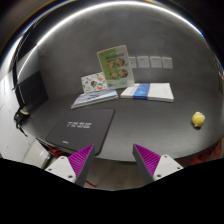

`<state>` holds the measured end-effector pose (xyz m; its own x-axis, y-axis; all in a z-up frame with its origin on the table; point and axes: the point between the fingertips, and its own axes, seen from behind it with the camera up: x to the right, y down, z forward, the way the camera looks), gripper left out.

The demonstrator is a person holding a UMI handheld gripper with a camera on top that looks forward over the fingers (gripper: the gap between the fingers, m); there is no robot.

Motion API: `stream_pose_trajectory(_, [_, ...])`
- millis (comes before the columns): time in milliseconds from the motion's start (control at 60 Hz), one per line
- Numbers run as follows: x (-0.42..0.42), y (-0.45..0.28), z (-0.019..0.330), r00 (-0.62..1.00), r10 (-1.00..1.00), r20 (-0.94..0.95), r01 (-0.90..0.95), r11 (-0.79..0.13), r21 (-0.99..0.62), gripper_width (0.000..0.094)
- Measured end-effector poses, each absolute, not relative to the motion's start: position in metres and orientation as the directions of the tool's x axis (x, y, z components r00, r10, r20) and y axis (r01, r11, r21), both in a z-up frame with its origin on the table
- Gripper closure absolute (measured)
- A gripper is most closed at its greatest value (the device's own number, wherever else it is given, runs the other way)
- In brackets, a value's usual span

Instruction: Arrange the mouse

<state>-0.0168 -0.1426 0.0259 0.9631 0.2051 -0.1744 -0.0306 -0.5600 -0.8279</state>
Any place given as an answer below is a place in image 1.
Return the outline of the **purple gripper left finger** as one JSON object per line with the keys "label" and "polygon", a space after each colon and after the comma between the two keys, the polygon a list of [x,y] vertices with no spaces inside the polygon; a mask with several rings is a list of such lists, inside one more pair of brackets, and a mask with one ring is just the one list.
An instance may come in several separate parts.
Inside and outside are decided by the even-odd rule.
{"label": "purple gripper left finger", "polygon": [[69,157],[60,156],[46,171],[83,187],[94,156],[94,145],[89,145]]}

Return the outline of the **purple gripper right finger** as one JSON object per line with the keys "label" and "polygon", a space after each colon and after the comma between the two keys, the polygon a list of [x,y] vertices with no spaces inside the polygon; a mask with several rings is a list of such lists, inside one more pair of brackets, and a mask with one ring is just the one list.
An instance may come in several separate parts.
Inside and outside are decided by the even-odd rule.
{"label": "purple gripper right finger", "polygon": [[150,184],[182,169],[182,166],[169,155],[158,155],[137,144],[133,145],[133,156],[145,184]]}

